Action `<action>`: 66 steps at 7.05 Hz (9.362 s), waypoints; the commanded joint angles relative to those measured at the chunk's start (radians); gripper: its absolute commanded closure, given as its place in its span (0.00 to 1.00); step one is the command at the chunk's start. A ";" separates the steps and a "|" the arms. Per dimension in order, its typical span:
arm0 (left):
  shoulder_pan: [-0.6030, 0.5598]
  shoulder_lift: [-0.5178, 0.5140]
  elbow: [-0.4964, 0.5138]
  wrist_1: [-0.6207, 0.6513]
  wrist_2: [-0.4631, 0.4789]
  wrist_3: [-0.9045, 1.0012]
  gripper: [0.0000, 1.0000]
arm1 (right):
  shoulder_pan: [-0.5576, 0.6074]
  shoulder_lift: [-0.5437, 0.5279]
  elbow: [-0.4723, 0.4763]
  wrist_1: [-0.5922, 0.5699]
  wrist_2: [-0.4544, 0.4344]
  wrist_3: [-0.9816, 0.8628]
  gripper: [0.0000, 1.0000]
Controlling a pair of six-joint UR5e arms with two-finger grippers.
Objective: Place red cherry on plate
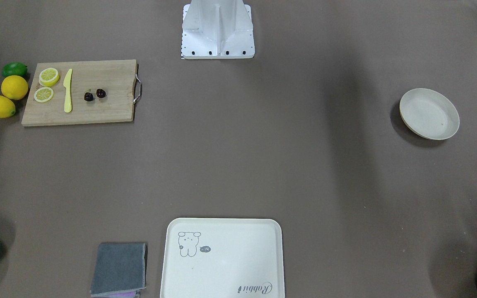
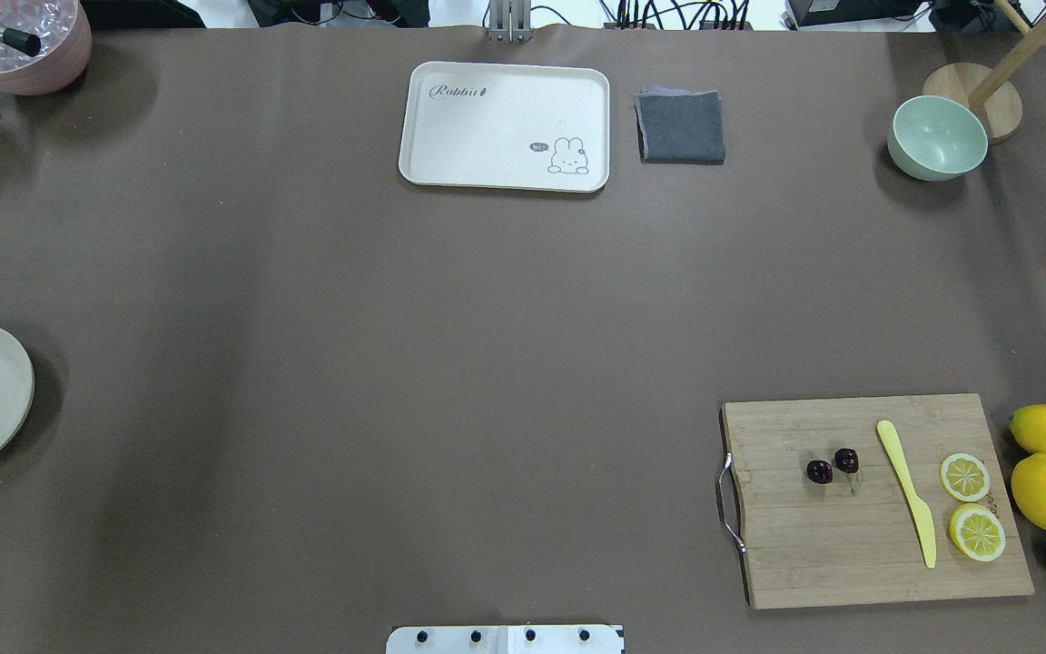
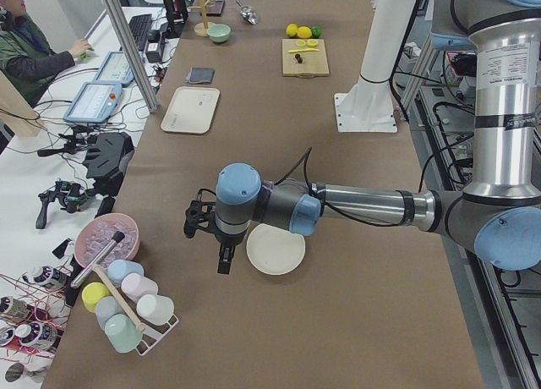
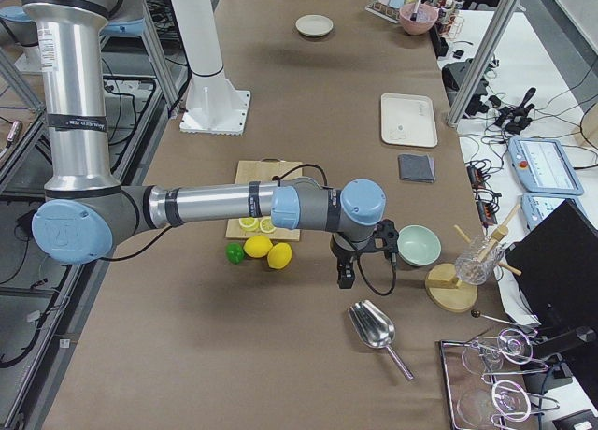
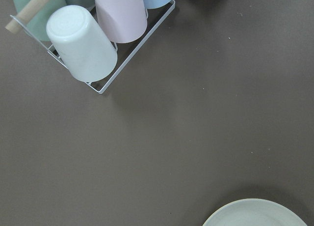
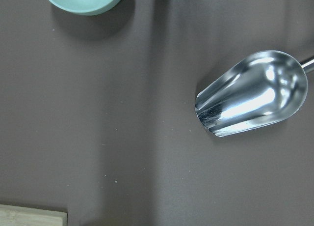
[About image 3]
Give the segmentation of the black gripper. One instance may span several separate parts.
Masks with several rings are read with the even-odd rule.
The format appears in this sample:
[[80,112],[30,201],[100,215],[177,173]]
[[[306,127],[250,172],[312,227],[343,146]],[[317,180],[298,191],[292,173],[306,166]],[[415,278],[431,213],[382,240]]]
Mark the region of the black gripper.
[[224,226],[219,225],[215,203],[192,200],[185,211],[183,232],[186,238],[193,238],[198,230],[215,236],[220,243],[217,272],[219,274],[229,273],[235,249],[242,243],[246,228],[242,231],[226,231]]

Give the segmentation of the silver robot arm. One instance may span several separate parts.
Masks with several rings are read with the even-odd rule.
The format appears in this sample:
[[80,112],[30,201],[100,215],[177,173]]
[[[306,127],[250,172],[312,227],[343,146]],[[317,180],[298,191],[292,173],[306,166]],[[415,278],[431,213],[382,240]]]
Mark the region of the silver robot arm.
[[251,222],[309,236],[323,216],[438,233],[504,270],[540,261],[540,193],[532,184],[540,0],[434,0],[439,49],[477,49],[473,177],[459,192],[383,191],[263,180],[245,163],[224,167],[215,199],[195,199],[183,231],[220,243],[228,273]]

